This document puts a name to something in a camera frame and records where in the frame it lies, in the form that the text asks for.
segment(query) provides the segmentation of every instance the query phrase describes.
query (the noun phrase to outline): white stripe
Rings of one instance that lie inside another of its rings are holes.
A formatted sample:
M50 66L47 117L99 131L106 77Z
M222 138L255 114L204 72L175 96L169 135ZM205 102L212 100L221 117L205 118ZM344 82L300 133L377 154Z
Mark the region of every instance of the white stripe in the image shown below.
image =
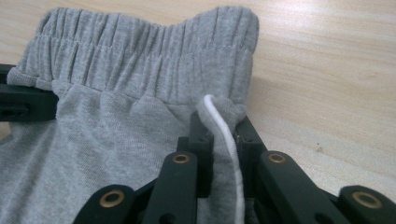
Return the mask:
M225 139L225 143L230 154L231 160L233 162L233 175L235 178L236 185L236 205L235 205L235 224L244 223L245 219L245 199L244 199L244 191L243 191L243 181L242 181L242 173L239 168L239 159L238 153L236 151L235 141L233 140L233 135L231 134L230 128L227 123L224 121L223 117L219 113L219 111L215 108L212 102L212 95L206 95L204 97L204 105L210 116L216 122L218 127L221 130L221 133Z

